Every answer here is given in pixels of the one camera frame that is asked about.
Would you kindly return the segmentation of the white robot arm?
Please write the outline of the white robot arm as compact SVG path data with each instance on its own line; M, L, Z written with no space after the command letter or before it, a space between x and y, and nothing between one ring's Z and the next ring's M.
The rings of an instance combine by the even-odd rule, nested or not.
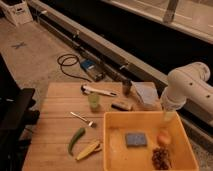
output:
M163 109L170 112L184 107L213 127L213 86L207 83L210 75L209 67L203 62L171 70L161 94Z

